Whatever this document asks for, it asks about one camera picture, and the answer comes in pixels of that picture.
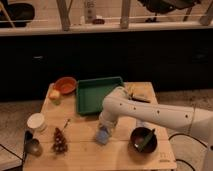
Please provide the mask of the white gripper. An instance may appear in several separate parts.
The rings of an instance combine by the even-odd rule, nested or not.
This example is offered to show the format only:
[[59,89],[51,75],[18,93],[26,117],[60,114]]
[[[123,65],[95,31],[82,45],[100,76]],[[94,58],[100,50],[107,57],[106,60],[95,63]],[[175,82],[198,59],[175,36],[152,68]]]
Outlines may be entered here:
[[117,118],[106,118],[106,117],[100,117],[99,118],[100,128],[104,128],[109,135],[113,134],[117,123],[118,123]]

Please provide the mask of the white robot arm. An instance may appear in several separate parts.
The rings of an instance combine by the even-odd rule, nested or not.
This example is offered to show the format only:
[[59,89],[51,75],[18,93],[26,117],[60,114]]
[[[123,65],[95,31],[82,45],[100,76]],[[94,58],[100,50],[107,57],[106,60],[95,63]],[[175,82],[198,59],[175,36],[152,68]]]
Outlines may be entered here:
[[142,103],[130,99],[124,87],[116,87],[103,100],[99,122],[111,131],[120,116],[133,117],[188,134],[207,143],[202,171],[213,171],[213,111]]

